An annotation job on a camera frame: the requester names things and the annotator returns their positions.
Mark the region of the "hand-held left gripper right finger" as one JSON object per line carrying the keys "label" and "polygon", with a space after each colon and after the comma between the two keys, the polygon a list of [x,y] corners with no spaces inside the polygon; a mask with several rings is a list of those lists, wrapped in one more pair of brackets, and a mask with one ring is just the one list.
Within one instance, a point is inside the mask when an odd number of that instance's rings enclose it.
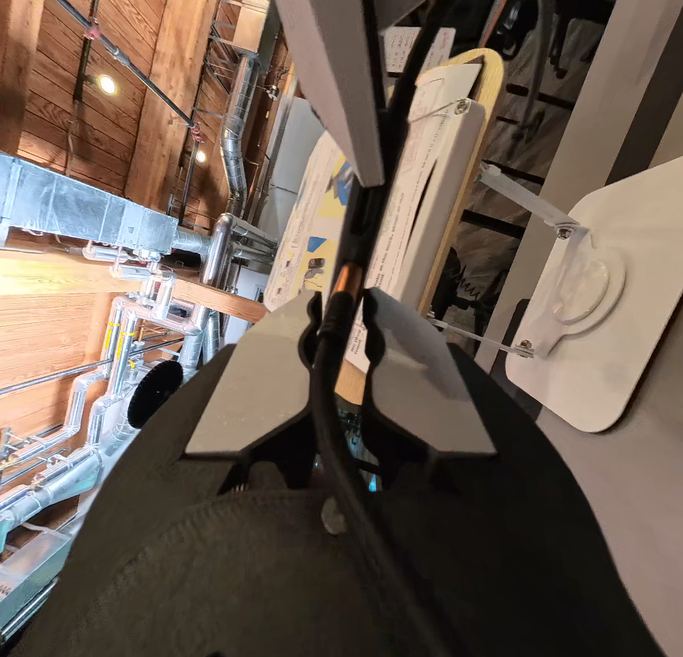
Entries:
{"label": "hand-held left gripper right finger", "polygon": [[381,476],[405,465],[428,471],[456,459],[491,459],[497,449],[441,332],[380,289],[363,298],[369,368],[363,442]]}

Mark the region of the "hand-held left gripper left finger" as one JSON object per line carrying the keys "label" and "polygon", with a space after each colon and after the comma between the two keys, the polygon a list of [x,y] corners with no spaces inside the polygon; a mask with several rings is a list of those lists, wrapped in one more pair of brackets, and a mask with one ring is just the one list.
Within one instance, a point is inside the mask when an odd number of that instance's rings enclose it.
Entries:
{"label": "hand-held left gripper left finger", "polygon": [[200,461],[274,463],[310,476],[316,449],[309,401],[321,294],[302,292],[252,326],[235,345],[184,450]]}

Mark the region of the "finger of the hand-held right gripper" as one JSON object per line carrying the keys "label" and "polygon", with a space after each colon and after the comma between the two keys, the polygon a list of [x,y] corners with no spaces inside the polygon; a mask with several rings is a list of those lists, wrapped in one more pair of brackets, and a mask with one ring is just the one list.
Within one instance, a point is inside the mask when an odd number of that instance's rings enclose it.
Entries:
{"label": "finger of the hand-held right gripper", "polygon": [[275,0],[305,98],[354,174],[384,183],[371,42],[426,0]]}

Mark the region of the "printed instruction sheet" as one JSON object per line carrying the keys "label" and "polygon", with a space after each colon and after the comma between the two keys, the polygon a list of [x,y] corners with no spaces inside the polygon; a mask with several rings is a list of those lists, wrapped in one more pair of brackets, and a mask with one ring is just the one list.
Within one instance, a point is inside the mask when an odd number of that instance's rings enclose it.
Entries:
{"label": "printed instruction sheet", "polygon": [[[469,98],[483,65],[445,64],[423,73],[366,286],[418,310],[436,253],[465,182],[485,109]],[[276,311],[305,290],[325,301],[354,171],[331,135],[317,141],[264,292]]]}

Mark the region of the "white document stand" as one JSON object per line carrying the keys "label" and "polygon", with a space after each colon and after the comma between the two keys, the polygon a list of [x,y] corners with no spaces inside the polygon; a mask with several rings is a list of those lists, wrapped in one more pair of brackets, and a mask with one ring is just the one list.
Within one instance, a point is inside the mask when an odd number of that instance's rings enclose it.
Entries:
{"label": "white document stand", "polygon": [[682,158],[596,190],[565,213],[481,166],[483,184],[556,234],[512,346],[433,317],[508,354],[517,388],[578,431],[623,415],[682,296]]}

